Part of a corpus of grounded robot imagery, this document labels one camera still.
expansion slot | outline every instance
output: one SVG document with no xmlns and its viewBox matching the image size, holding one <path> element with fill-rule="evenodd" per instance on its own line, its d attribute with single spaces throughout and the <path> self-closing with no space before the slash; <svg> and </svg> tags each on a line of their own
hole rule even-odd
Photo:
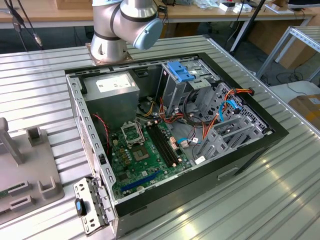
<svg viewBox="0 0 320 240">
<path fill-rule="evenodd" d="M 178 158 L 175 155 L 172 148 L 169 146 L 166 137 L 162 134 L 157 125 L 153 124 L 146 127 L 146 131 L 151 137 L 156 149 L 159 151 L 161 157 L 163 158 L 166 166 L 168 168 L 172 167 L 174 164 L 178 164 Z"/>
<path fill-rule="evenodd" d="M 155 179 L 157 174 L 159 174 L 161 171 L 156 171 L 155 173 L 151 174 L 150 176 L 146 176 L 138 181 L 135 181 L 133 183 L 130 183 L 126 186 L 123 186 L 121 187 L 121 191 L 124 192 L 124 191 L 127 191 L 127 190 L 130 190 L 130 189 L 133 189 L 135 187 L 138 187 L 140 186 L 141 184 L 144 184 L 146 182 L 150 182 L 151 180 Z"/>
</svg>

metal work table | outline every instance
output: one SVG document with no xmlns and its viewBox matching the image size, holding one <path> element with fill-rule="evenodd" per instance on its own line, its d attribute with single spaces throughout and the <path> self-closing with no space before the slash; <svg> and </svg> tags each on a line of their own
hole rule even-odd
<svg viewBox="0 0 320 240">
<path fill-rule="evenodd" d="M 284 43 L 287 42 L 275 62 L 279 63 L 282 57 L 286 54 L 288 49 L 291 47 L 295 39 L 299 39 L 309 47 L 320 53 L 320 26 L 290 26 L 283 34 L 282 38 L 276 44 L 269 57 L 265 60 L 259 71 L 257 72 L 257 78 L 261 78 L 265 73 L 267 67 L 274 60 L 276 54 L 279 52 Z M 320 66 L 315 72 L 308 78 L 307 81 L 311 81 L 320 72 Z"/>
<path fill-rule="evenodd" d="M 123 239 L 318 239 L 320 132 L 218 44 L 202 36 L 167 38 L 134 59 L 206 52 L 290 134 L 247 171 Z M 92 64 L 85 47 L 0 55 L 0 116 L 11 135 L 40 125 L 52 146 L 65 197 L 0 226 L 3 239 L 110 239 L 106 228 L 86 238 L 72 184 L 90 175 L 72 119 L 64 69 Z"/>
</svg>

blue pcie slot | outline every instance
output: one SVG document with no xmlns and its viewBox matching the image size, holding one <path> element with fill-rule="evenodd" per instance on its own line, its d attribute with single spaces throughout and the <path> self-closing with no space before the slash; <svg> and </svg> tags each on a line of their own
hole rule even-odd
<svg viewBox="0 0 320 240">
<path fill-rule="evenodd" d="M 142 178 L 142 179 L 140 179 L 138 181 L 135 181 L 133 183 L 130 183 L 130 184 L 126 185 L 126 186 L 123 186 L 123 187 L 121 187 L 121 191 L 124 192 L 124 191 L 127 191 L 129 189 L 133 189 L 133 188 L 135 188 L 135 187 L 137 187 L 137 186 L 139 186 L 141 184 L 144 184 L 146 182 L 150 182 L 151 180 L 155 179 L 157 174 L 159 174 L 160 172 L 161 172 L 160 170 L 156 171 L 155 173 L 152 173 L 149 176 L 146 176 L 146 177 L 144 177 L 144 178 Z"/>
</svg>

gray robot arm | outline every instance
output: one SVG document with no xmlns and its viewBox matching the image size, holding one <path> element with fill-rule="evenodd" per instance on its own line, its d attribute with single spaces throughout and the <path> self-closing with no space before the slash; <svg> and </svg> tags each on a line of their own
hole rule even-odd
<svg viewBox="0 0 320 240">
<path fill-rule="evenodd" d="M 152 47 L 162 32 L 153 0 L 93 0 L 94 36 L 91 54 L 115 63 L 128 54 L 126 42 L 140 50 Z"/>
</svg>

green motherboard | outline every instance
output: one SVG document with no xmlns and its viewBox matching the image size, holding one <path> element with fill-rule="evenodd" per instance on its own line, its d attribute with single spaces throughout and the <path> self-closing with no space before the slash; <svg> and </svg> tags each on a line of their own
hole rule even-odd
<svg viewBox="0 0 320 240">
<path fill-rule="evenodd" d="M 126 139 L 122 131 L 111 136 L 111 166 L 116 177 L 116 183 L 112 190 L 116 199 L 121 199 L 191 167 L 191 163 L 178 146 L 172 152 L 179 162 L 174 163 L 173 166 L 168 165 L 168 161 L 166 162 L 158 150 L 159 143 L 153 141 L 155 138 L 152 139 L 147 128 L 145 125 L 141 127 L 144 143 L 134 144 L 130 147 L 128 147 L 126 140 L 139 137 L 135 127 L 125 129 Z M 163 138 L 167 145 L 171 146 L 170 137 L 172 134 L 166 124 L 164 122 L 158 123 L 155 128 L 159 133 L 161 132 L 162 136 L 158 137 Z"/>
</svg>

